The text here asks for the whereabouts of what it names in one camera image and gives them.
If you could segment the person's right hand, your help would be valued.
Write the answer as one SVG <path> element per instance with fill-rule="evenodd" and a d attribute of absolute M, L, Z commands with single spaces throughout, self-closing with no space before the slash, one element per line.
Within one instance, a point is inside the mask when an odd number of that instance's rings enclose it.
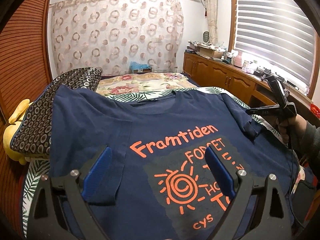
<path fill-rule="evenodd" d="M 292 148 L 294 150 L 300 150 L 300 141 L 306 132 L 306 120 L 297 114 L 286 120 L 279 121 L 279 119 L 277 119 L 276 124 L 283 143 L 289 145 L 289 141 L 291 141 Z"/>

